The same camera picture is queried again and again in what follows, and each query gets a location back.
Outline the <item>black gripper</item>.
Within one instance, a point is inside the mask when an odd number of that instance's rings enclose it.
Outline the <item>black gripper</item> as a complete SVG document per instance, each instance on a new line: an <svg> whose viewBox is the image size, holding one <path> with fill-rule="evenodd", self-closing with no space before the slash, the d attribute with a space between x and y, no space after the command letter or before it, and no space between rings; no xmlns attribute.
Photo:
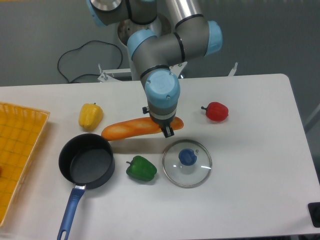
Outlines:
<svg viewBox="0 0 320 240"><path fill-rule="evenodd" d="M174 130L172 128L172 122L176 116L177 107L156 107L156 106L145 106L142 108L143 114L149 114L151 119L159 125L165 138L172 137Z"/></svg>

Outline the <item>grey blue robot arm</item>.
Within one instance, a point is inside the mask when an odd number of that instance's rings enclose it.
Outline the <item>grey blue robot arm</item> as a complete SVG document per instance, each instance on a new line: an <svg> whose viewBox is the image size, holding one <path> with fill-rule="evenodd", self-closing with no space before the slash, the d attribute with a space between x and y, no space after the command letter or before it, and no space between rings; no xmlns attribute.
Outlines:
<svg viewBox="0 0 320 240"><path fill-rule="evenodd" d="M155 0L88 0L97 25L130 21L142 29L130 30L125 43L134 79L141 81L148 106L143 108L166 138L174 135L173 120L180 96L178 76L170 67L211 55L223 44L222 31L207 21L197 0L166 0L175 31L160 35L151 27L158 18Z"/></svg>

